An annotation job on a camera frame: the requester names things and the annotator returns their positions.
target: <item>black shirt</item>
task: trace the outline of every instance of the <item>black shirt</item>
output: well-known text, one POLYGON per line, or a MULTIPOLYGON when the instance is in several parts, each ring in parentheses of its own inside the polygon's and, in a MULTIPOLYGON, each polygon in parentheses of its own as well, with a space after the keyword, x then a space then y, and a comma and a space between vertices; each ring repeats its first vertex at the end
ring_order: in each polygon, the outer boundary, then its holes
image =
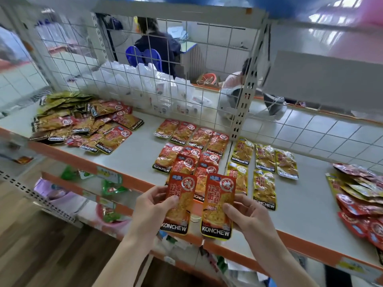
POLYGON ((162 72, 167 73, 175 77, 174 66, 174 52, 170 48, 170 42, 167 42, 167 36, 162 32, 151 32, 149 33, 151 36, 142 36, 139 40, 134 44, 139 51, 144 52, 146 49, 155 49, 161 57, 162 60, 162 72))

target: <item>hand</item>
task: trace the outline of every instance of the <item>hand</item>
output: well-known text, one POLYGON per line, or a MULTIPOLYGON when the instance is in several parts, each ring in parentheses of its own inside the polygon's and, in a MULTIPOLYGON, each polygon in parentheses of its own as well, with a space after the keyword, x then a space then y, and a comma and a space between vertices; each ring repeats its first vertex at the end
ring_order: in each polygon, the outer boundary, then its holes
POLYGON ((268 210, 243 194, 236 194, 234 207, 228 203, 223 211, 242 231, 255 259, 267 272, 288 253, 271 221, 268 210))
POLYGON ((139 241, 140 246, 147 251, 145 256, 152 248, 153 239, 164 222, 166 213, 179 201, 178 196, 171 196, 164 201, 167 188, 154 186, 137 198, 129 231, 124 237, 124 240, 139 241))

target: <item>stack of papers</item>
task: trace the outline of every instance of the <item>stack of papers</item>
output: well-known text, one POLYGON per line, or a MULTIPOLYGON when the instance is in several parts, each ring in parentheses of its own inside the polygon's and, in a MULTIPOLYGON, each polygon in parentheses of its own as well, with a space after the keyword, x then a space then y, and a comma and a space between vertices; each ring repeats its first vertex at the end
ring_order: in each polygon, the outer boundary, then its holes
POLYGON ((189 38, 188 33, 184 30, 182 26, 169 27, 167 32, 174 38, 179 41, 185 41, 189 38))

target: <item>person in black shirt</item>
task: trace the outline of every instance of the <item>person in black shirt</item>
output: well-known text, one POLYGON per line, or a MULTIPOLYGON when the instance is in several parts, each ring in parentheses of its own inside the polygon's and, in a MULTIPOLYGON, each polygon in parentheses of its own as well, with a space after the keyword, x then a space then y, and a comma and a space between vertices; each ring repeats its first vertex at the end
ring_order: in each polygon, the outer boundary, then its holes
POLYGON ((143 35, 134 45, 141 52, 146 49, 155 49, 162 60, 162 71, 175 78, 175 56, 180 55, 181 44, 170 34, 160 32, 158 22, 154 18, 137 17, 137 23, 141 33, 150 36, 143 35))

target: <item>right hand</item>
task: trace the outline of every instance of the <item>right hand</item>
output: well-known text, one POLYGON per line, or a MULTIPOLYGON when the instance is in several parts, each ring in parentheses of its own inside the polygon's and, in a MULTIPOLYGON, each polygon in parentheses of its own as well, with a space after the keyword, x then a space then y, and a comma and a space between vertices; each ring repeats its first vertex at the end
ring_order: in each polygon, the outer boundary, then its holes
POLYGON ((242 231, 257 262, 270 272, 275 262, 289 253, 276 232, 268 210, 243 194, 236 194, 234 206, 224 203, 223 211, 242 231))

